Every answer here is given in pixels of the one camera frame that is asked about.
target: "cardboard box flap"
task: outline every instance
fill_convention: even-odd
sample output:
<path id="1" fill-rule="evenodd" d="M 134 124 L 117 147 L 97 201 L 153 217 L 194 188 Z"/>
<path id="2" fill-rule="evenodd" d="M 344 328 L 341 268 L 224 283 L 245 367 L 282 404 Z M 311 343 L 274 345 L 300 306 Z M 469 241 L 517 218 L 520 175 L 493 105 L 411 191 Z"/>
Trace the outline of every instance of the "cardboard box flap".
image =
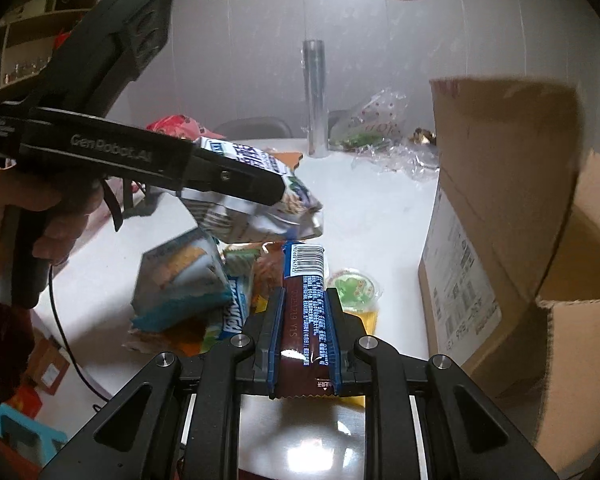
<path id="1" fill-rule="evenodd" d="M 570 208 L 582 142 L 573 89 L 520 80 L 432 81 L 441 168 L 527 301 Z"/>
<path id="2" fill-rule="evenodd" d="M 600 443 L 600 301 L 543 306 L 552 315 L 536 447 L 561 470 Z"/>
<path id="3" fill-rule="evenodd" d="M 543 300 L 600 300 L 600 155 L 593 152 L 539 295 Z"/>

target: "cardboard box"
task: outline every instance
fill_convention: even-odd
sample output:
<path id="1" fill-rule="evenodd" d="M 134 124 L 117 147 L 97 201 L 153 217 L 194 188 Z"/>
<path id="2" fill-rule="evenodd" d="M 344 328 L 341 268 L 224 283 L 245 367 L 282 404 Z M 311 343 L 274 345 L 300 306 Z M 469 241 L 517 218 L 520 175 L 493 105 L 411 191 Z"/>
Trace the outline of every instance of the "cardboard box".
<path id="1" fill-rule="evenodd" d="M 500 404 L 540 385 L 536 446 L 561 470 L 600 443 L 600 155 L 578 179 L 573 89 L 432 91 L 441 169 L 418 270 L 429 350 Z"/>
<path id="2" fill-rule="evenodd" d="M 69 361 L 42 332 L 34 329 L 36 345 L 29 356 L 25 374 L 49 395 L 55 395 L 62 378 L 69 369 Z"/>

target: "metal screw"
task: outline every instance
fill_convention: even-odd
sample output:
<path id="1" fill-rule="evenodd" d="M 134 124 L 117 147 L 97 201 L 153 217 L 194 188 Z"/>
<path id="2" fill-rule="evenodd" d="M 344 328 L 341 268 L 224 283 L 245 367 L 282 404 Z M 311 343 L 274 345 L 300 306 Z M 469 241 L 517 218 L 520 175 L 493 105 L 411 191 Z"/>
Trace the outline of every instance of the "metal screw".
<path id="1" fill-rule="evenodd" d="M 444 354 L 434 355 L 431 362 L 433 362 L 433 365 L 436 368 L 440 368 L 440 370 L 446 370 L 447 368 L 451 368 L 451 365 L 453 364 L 451 357 L 446 356 Z"/>
<path id="2" fill-rule="evenodd" d="M 372 350 L 378 346 L 378 339 L 370 335 L 363 335 L 360 339 L 358 339 L 358 344 L 362 346 L 362 348 Z"/>
<path id="3" fill-rule="evenodd" d="M 231 338 L 231 344 L 242 348 L 251 342 L 251 338 L 246 334 L 236 334 Z"/>
<path id="4" fill-rule="evenodd" d="M 166 368 L 167 366 L 171 366 L 175 360 L 176 357 L 171 352 L 162 352 L 156 358 L 156 364 L 162 368 Z"/>

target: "triangular cutout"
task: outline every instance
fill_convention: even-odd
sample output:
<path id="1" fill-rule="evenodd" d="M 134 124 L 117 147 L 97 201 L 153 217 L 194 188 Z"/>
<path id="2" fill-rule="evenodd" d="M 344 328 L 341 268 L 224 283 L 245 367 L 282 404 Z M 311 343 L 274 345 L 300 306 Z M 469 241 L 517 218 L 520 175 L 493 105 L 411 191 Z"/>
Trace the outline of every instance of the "triangular cutout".
<path id="1" fill-rule="evenodd" d="M 151 396 L 151 385 L 140 386 L 133 396 L 120 406 L 96 432 L 94 440 L 118 451 L 131 450 L 149 396 Z"/>
<path id="2" fill-rule="evenodd" d="M 454 395 L 460 408 L 469 446 L 474 453 L 484 453 L 504 446 L 508 442 L 507 433 L 467 390 L 462 386 L 456 386 Z"/>

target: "table surface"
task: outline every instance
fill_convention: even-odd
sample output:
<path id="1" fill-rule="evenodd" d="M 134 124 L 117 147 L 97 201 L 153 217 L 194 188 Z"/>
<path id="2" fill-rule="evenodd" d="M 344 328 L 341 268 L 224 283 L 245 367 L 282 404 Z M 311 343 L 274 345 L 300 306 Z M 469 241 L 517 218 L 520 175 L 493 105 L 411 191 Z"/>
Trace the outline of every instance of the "table surface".
<path id="1" fill-rule="evenodd" d="M 306 153 L 305 139 L 244 143 Z M 376 335 L 401 354 L 427 359 L 417 269 L 436 182 L 382 172 L 344 153 L 305 155 L 296 175 L 324 204 L 324 235 L 312 242 L 325 247 L 331 272 L 352 267 L 373 276 L 382 288 Z M 118 233 L 109 222 L 56 276 L 56 305 L 76 359 L 110 394 L 150 359 L 121 346 L 142 253 L 194 226 L 179 200 L 163 195 L 153 215 L 126 219 Z M 47 291 L 36 311 L 59 337 Z M 238 463 L 280 480 L 361 479 L 364 425 L 363 410 L 334 399 L 243 396 Z"/>

